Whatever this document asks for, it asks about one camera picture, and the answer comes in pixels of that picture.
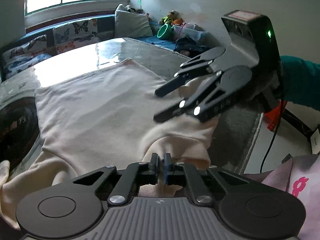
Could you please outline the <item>teal sleeve right forearm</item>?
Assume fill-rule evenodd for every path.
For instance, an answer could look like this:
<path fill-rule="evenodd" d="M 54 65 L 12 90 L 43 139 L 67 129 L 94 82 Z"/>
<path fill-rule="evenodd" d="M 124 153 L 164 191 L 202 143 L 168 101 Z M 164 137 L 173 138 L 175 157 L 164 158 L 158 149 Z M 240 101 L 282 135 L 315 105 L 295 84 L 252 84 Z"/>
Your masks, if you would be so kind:
<path fill-rule="evenodd" d="M 281 56 L 281 98 L 319 111 L 319 64 Z"/>

